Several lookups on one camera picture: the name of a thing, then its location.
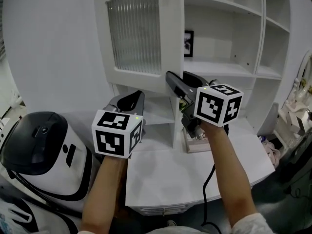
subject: black cable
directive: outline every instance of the black cable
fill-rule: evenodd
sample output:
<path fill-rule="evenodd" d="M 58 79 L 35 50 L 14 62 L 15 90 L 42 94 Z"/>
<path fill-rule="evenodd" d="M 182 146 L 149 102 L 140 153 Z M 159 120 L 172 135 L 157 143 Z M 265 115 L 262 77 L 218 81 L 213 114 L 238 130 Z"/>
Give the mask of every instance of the black cable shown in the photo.
<path fill-rule="evenodd" d="M 225 125 L 224 126 L 224 130 L 226 132 L 227 135 L 229 135 L 229 125 Z M 206 187 L 208 185 L 208 182 L 210 181 L 211 177 L 213 176 L 215 172 L 215 165 L 213 166 L 213 168 L 211 169 L 211 172 L 208 176 L 208 178 L 206 179 L 204 185 L 203 185 L 203 194 L 204 194 L 204 222 L 201 224 L 201 227 L 205 226 L 205 225 L 212 225 L 213 227 L 216 228 L 216 230 L 218 231 L 219 234 L 222 234 L 221 230 L 219 229 L 219 227 L 212 223 L 212 222 L 207 222 L 207 197 L 206 197 Z"/>
<path fill-rule="evenodd" d="M 290 196 L 293 198 L 307 198 L 308 200 L 312 200 L 312 197 L 306 196 L 306 195 L 301 195 L 301 189 L 297 188 L 294 191 L 294 195 L 292 195 L 292 193 L 290 193 Z"/>

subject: white wall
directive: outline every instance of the white wall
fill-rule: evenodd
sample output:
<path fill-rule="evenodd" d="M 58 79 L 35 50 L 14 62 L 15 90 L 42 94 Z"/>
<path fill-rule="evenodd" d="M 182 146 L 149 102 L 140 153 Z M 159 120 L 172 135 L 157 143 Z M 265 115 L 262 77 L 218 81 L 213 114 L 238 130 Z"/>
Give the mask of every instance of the white wall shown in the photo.
<path fill-rule="evenodd" d="M 279 107 L 283 106 L 290 93 L 294 79 L 305 53 L 312 49 L 312 2 L 311 0 L 290 0 L 291 35 L 284 76 L 275 97 Z"/>
<path fill-rule="evenodd" d="M 93 0 L 4 0 L 3 36 L 29 112 L 63 114 L 90 146 L 95 112 L 111 98 Z"/>
<path fill-rule="evenodd" d="M 8 60 L 4 57 L 0 61 L 0 117 L 2 117 L 10 107 L 9 102 L 12 97 L 12 90 L 18 92 L 10 71 Z"/>

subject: wooden shelf board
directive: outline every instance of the wooden shelf board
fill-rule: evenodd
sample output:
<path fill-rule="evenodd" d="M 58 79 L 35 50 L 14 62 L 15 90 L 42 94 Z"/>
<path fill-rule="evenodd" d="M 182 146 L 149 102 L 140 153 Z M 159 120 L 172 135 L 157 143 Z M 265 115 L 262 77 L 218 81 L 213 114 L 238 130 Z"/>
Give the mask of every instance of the wooden shelf board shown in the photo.
<path fill-rule="evenodd" d="M 133 152 L 170 150 L 172 149 L 172 137 L 169 124 L 147 125 L 144 127 L 145 135 Z"/>
<path fill-rule="evenodd" d="M 242 14 L 251 13 L 257 16 L 261 16 L 261 13 L 258 11 L 228 0 L 184 0 L 184 4 L 208 6 L 224 11 L 237 12 Z"/>
<path fill-rule="evenodd" d="M 266 23 L 272 27 L 275 27 L 275 28 L 281 28 L 283 30 L 285 30 L 286 32 L 289 33 L 289 29 L 286 28 L 285 26 L 283 26 L 282 24 L 278 23 L 277 21 L 274 21 L 273 19 L 267 17 L 267 20 L 266 20 Z"/>
<path fill-rule="evenodd" d="M 279 73 L 277 73 L 274 69 L 264 65 L 258 66 L 256 74 L 260 78 L 264 77 L 270 79 L 282 79 L 282 76 Z"/>
<path fill-rule="evenodd" d="M 198 76 L 254 76 L 228 58 L 184 58 L 184 70 Z"/>
<path fill-rule="evenodd" d="M 146 98 L 143 117 L 146 125 L 174 123 L 175 117 L 169 97 Z"/>

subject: cloth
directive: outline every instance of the cloth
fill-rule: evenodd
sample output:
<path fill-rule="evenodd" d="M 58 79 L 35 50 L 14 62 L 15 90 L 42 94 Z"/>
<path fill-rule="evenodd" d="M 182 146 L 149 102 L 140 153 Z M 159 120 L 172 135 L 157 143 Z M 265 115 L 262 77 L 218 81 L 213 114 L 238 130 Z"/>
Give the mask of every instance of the cloth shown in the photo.
<path fill-rule="evenodd" d="M 0 199 L 0 230 L 4 234 L 28 234 L 20 224 L 16 223 L 30 223 L 33 217 L 21 210 L 14 204 L 7 203 Z"/>
<path fill-rule="evenodd" d="M 170 226 L 153 230 L 148 234 L 205 234 L 193 228 L 185 226 Z M 265 218 L 260 213 L 255 213 L 239 220 L 232 228 L 233 234 L 274 234 L 268 226 Z M 94 234 L 82 231 L 78 234 Z"/>
<path fill-rule="evenodd" d="M 267 152 L 274 168 L 278 167 L 279 165 L 279 160 L 281 158 L 281 152 L 277 149 L 275 149 L 274 144 L 269 142 L 267 139 L 262 141 L 262 145 Z"/>

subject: cabinet door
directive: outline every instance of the cabinet door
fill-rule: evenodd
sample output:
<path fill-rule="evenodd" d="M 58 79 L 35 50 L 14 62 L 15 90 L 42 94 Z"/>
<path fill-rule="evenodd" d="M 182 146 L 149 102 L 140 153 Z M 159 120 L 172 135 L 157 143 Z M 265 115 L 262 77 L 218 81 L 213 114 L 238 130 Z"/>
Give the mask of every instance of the cabinet door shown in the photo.
<path fill-rule="evenodd" d="M 167 71 L 182 75 L 184 0 L 95 0 L 108 82 L 169 94 Z"/>

